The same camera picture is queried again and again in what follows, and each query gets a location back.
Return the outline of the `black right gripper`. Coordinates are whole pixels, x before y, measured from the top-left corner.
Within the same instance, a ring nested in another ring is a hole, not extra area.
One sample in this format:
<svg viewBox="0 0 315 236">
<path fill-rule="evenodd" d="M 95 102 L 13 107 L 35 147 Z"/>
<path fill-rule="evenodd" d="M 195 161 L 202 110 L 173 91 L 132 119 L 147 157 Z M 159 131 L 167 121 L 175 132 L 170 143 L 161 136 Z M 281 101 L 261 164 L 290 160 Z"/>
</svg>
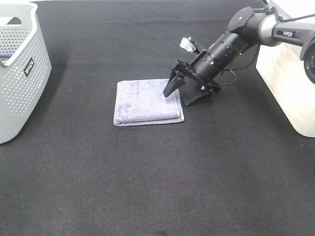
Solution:
<svg viewBox="0 0 315 236">
<path fill-rule="evenodd" d="M 214 78 L 221 72 L 221 65 L 207 51 L 202 51 L 191 63 L 180 60 L 177 62 L 163 90 L 164 97 L 169 97 L 176 89 L 184 85 L 183 101 L 185 106 L 189 106 L 197 100 L 210 97 L 211 94 L 208 91 L 220 91 L 221 88 Z M 185 77 L 197 83 L 186 84 Z"/>
</svg>

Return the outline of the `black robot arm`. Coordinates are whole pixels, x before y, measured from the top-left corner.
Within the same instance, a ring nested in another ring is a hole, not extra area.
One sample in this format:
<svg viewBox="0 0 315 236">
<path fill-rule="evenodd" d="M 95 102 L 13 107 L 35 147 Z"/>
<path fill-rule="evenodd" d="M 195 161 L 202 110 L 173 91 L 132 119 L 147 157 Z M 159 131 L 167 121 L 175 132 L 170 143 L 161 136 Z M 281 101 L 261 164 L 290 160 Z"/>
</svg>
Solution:
<svg viewBox="0 0 315 236">
<path fill-rule="evenodd" d="M 301 17 L 284 19 L 275 7 L 245 7 L 232 17 L 225 33 L 208 49 L 190 38 L 183 38 L 180 47 L 195 58 L 191 63 L 177 61 L 163 95 L 170 96 L 185 85 L 186 77 L 191 78 L 199 87 L 192 89 L 185 98 L 185 105 L 190 105 L 203 96 L 220 91 L 214 78 L 226 71 L 237 56 L 253 46 L 275 47 L 282 42 L 302 48 L 300 60 L 304 63 L 307 77 L 314 82 L 315 25 L 301 20 Z"/>
</svg>

